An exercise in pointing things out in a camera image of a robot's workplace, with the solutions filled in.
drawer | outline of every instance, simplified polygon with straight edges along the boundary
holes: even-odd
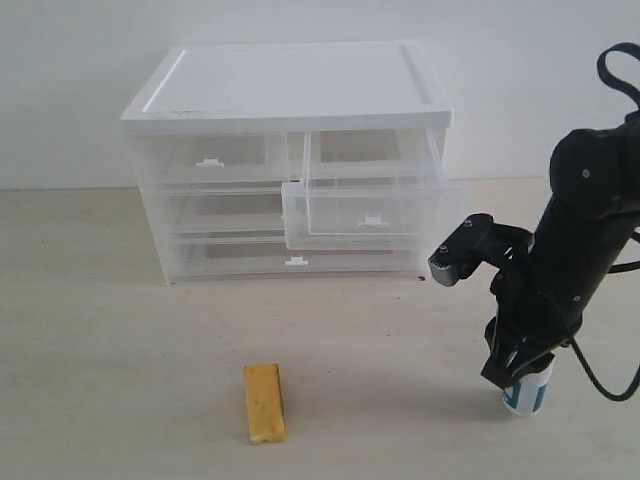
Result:
[[[280,191],[268,193],[146,193],[145,205],[162,239],[177,234],[263,232],[283,236]]]
[[[425,130],[311,132],[304,178],[344,179],[422,175],[439,182],[439,149]]]
[[[290,182],[282,199],[292,250],[425,251],[464,219],[468,190],[415,178]]]
[[[408,251],[292,252],[282,242],[158,245],[170,283],[217,275],[417,270]]]
[[[301,164],[303,134],[292,134]],[[289,144],[285,134],[158,135],[132,142],[136,174],[142,186],[289,180]]]

plastic drawer organizer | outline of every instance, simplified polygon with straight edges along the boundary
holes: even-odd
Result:
[[[466,214],[415,42],[176,48],[122,121],[169,283],[423,271]]]

organizer top lid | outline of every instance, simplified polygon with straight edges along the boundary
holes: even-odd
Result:
[[[174,48],[129,133],[442,128],[451,106],[414,41]]]

white wall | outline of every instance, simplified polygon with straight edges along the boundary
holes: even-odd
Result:
[[[616,125],[597,54],[640,2],[0,0],[0,188],[133,185],[118,117],[177,43],[419,38],[455,107],[452,176],[539,175],[568,130]],[[640,66],[622,68],[640,83]]]

yellow sponge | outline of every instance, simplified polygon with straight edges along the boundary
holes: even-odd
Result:
[[[284,410],[278,364],[244,367],[251,443],[284,442]]]

